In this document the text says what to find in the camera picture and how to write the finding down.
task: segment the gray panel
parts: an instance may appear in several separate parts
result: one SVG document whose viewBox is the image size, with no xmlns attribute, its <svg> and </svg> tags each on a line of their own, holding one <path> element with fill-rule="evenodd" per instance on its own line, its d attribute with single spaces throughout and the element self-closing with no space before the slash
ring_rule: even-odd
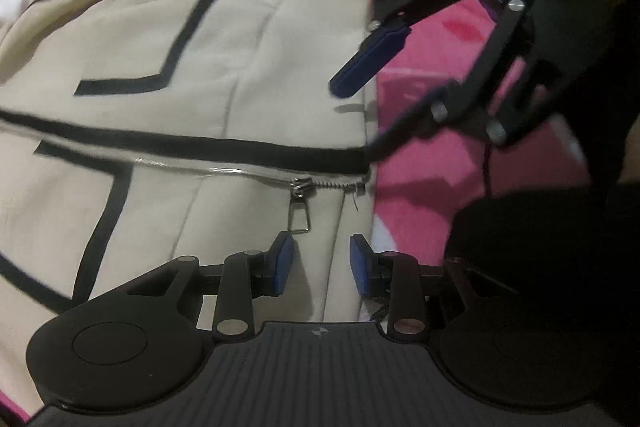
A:
<svg viewBox="0 0 640 427">
<path fill-rule="evenodd" d="M 444 378 L 426 349 L 372 323 L 268 323 L 217 347 L 185 389 L 149 409 L 80 416 L 43 410 L 33 427 L 614 427 L 594 405 L 551 415 L 495 409 Z"/>
</svg>

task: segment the pink bedsheet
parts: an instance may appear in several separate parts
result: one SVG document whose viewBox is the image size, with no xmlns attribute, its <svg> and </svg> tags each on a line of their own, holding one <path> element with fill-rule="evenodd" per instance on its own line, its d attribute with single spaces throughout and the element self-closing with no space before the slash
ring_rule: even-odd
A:
<svg viewBox="0 0 640 427">
<path fill-rule="evenodd" d="M 378 75 L 380 127 L 428 89 L 464 78 L 493 26 L 477 0 L 463 0 L 415 25 L 404 51 Z M 494 195 L 585 184 L 588 176 L 576 151 L 562 121 L 544 124 L 522 144 L 494 153 Z M 429 141 L 414 140 L 381 164 L 374 249 L 404 251 L 421 263 L 438 264 L 454 214 L 482 197 L 483 153 L 483 144 L 445 131 Z"/>
</svg>

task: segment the zipper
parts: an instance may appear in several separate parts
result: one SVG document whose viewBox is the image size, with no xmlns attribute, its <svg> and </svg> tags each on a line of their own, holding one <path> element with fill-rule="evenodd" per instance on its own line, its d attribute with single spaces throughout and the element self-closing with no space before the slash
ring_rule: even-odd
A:
<svg viewBox="0 0 640 427">
<path fill-rule="evenodd" d="M 163 167 L 175 169 L 177 167 L 164 162 L 150 160 L 147 158 L 135 158 L 135 163 L 149 167 Z M 261 180 L 270 184 L 281 185 L 289 189 L 289 213 L 287 219 L 287 230 L 290 233 L 306 233 L 311 230 L 311 215 L 309 212 L 308 198 L 312 197 L 316 190 L 342 190 L 345 194 L 353 194 L 354 202 L 357 196 L 366 194 L 366 176 L 345 176 L 344 178 L 319 178 L 317 176 L 305 176 L 291 178 L 283 173 L 268 171 L 267 169 L 255 168 L 228 168 L 228 167 L 208 167 L 208 168 L 183 168 L 180 171 L 190 170 L 199 172 L 203 176 L 216 175 L 238 175 Z"/>
</svg>

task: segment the zipper pull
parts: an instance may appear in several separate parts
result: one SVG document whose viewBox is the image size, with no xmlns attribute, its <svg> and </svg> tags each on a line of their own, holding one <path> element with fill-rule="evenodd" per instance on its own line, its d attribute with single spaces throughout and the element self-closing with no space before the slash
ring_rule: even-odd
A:
<svg viewBox="0 0 640 427">
<path fill-rule="evenodd" d="M 289 224 L 290 233 L 305 233 L 311 230 L 311 216 L 306 197 L 315 189 L 311 178 L 297 178 L 289 185 Z"/>
</svg>

